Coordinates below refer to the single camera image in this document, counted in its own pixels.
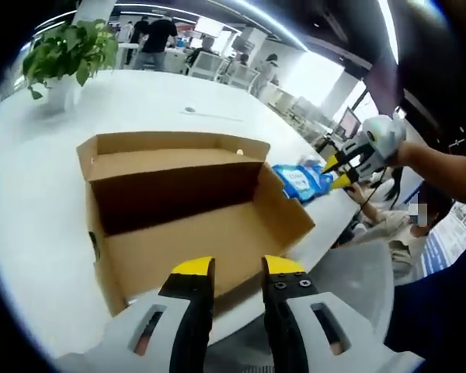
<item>ceiling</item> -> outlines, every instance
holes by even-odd
[[[271,38],[302,48],[258,11],[245,6],[248,3],[293,32],[309,50],[345,64],[354,75],[367,73],[355,68],[355,61],[373,64],[389,51],[377,0],[119,0],[118,3],[183,9],[240,30],[245,26],[264,27],[272,33]],[[437,138],[443,145],[466,138],[466,0],[388,0],[388,3],[398,41],[398,76],[407,91],[401,106],[409,120],[431,145],[437,145]],[[426,12],[421,6],[429,3],[436,3],[433,8],[436,13]],[[132,6],[116,9],[150,11]],[[354,62],[347,58],[342,62],[343,51],[349,52],[347,56]]]

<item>cardboard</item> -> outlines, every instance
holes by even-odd
[[[99,134],[78,147],[95,269],[113,315],[172,268],[216,258],[215,297],[314,226],[264,162],[270,146],[224,134]]]

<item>computer monitor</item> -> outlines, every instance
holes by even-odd
[[[339,126],[335,130],[335,134],[340,136],[342,140],[345,141],[353,138],[359,130],[359,127],[360,121],[356,114],[350,108],[347,108],[343,114],[342,119],[340,120]]]

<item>blue package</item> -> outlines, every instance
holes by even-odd
[[[332,175],[322,175],[319,165],[276,165],[273,171],[283,180],[284,192],[302,204],[329,192]]]

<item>screw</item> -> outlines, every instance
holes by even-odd
[[[303,288],[307,288],[308,286],[311,286],[312,283],[309,280],[300,280],[298,284]]]
[[[284,282],[276,282],[274,284],[274,287],[278,290],[283,290],[284,288],[287,287],[287,284],[285,284]]]

